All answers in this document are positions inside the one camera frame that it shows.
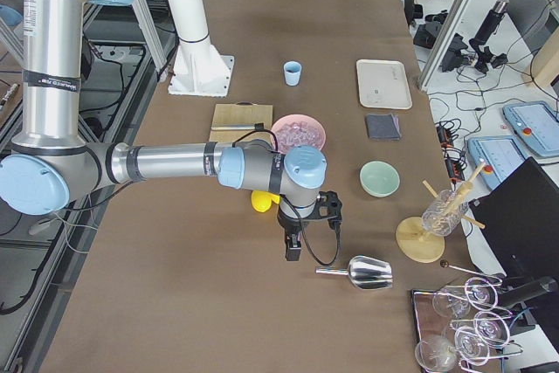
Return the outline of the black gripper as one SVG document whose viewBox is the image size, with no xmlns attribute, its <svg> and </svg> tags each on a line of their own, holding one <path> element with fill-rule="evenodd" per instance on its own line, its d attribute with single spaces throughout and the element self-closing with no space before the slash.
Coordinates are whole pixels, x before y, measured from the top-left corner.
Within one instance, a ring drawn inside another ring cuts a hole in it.
<svg viewBox="0 0 559 373">
<path fill-rule="evenodd" d="M 310 204 L 296 204 L 285 195 L 280 195 L 278 221 L 285 233 L 285 259 L 300 260 L 302 226 L 308 222 L 327 220 L 333 231 L 342 225 L 342 202 L 334 191 L 319 191 Z"/>
</svg>

